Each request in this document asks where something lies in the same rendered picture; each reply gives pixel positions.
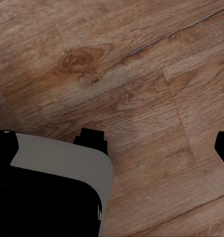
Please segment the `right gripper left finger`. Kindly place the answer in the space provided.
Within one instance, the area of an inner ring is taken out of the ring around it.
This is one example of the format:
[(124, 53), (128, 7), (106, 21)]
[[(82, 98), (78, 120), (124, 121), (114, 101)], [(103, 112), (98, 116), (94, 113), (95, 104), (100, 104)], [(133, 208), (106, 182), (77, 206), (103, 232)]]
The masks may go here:
[(14, 131), (0, 135), (0, 179), (19, 150)]

